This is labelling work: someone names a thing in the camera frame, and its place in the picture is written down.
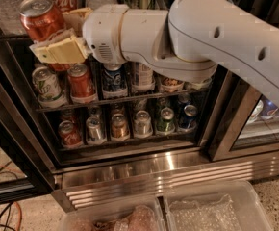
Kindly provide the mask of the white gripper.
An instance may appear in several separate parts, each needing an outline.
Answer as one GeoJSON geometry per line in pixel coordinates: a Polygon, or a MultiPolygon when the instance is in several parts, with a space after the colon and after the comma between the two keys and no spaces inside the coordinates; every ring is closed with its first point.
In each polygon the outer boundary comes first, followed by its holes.
{"type": "Polygon", "coordinates": [[[46,64],[82,63],[90,51],[100,63],[124,64],[120,31],[123,15],[128,10],[127,5],[107,4],[96,10],[80,8],[63,12],[69,30],[45,42],[35,43],[30,49],[46,64]]]}

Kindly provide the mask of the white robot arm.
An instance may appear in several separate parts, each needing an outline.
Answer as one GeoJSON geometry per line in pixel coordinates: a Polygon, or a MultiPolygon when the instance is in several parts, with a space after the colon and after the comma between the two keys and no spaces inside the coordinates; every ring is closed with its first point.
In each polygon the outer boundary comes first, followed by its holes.
{"type": "Polygon", "coordinates": [[[93,56],[193,83],[223,66],[279,107],[279,29],[225,0],[175,0],[167,11],[104,5],[85,18],[80,36],[68,30],[31,49],[47,64],[93,56]]]}

